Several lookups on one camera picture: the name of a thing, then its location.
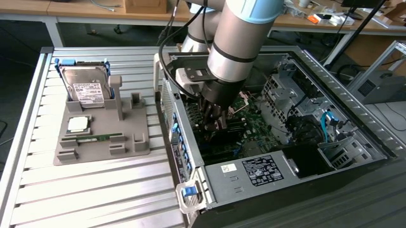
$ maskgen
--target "gray 3d-printed holder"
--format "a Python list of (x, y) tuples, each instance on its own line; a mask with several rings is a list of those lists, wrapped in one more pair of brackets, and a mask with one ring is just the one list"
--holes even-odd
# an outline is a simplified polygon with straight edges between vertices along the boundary
[[(120, 98), (121, 77), (109, 76), (115, 99), (104, 100), (104, 108), (83, 108), (67, 101), (55, 150), (53, 165), (76, 164), (148, 154), (147, 110), (140, 93)], [(85, 116), (88, 128), (68, 133), (72, 117)]]

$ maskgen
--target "gray floor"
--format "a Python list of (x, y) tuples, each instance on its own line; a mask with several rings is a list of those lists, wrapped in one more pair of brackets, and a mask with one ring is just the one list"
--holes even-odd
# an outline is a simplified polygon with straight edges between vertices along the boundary
[[(155, 46), (163, 29), (163, 27), (121, 25), (123, 34), (117, 35), (113, 32), (115, 25), (93, 24), (91, 27), (97, 31), (97, 34), (88, 35), (83, 24), (60, 23), (60, 27), (67, 47)], [(298, 43), (295, 41), (298, 35), (294, 32), (274, 32), (274, 39), (267, 39), (264, 45), (298, 45), (307, 49), (316, 58), (320, 58), (322, 54), (327, 55), (330, 53), (330, 48), (320, 44), (322, 34), (314, 34), (311, 45)], [(181, 40), (183, 37), (180, 36), (176, 42), (181, 42)], [(8, 123), (8, 128), (0, 138), (0, 142), (3, 142), (12, 138), (15, 134), (35, 70), (32, 66), (36, 64), (40, 48), (52, 46), (52, 42), (43, 23), (1, 20), (0, 41), (0, 120)], [(351, 60), (343, 56), (338, 66), (348, 61)], [(11, 143), (0, 146), (0, 161), (3, 162), (7, 160), (9, 147)]]

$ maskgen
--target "barcode label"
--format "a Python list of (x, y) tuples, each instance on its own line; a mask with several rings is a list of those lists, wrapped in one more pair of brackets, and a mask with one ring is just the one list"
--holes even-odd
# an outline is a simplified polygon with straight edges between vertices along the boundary
[(100, 83), (77, 83), (73, 84), (73, 88), (81, 104), (104, 102)]

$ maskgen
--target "warning label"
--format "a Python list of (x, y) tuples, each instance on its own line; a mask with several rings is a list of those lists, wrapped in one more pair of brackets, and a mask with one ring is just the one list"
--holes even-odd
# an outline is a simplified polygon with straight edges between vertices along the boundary
[(100, 83), (77, 83), (73, 88), (81, 104), (104, 102)]
[(272, 183), (283, 179), (271, 155), (242, 162), (254, 186)]

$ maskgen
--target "motherboard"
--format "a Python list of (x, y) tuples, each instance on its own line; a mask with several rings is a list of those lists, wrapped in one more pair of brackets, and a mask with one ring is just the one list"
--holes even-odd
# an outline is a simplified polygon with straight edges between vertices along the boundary
[(250, 93), (240, 93), (228, 110), (228, 129), (207, 132), (202, 129), (202, 112), (196, 102), (185, 103), (185, 112), (206, 165), (267, 153), (279, 145)]

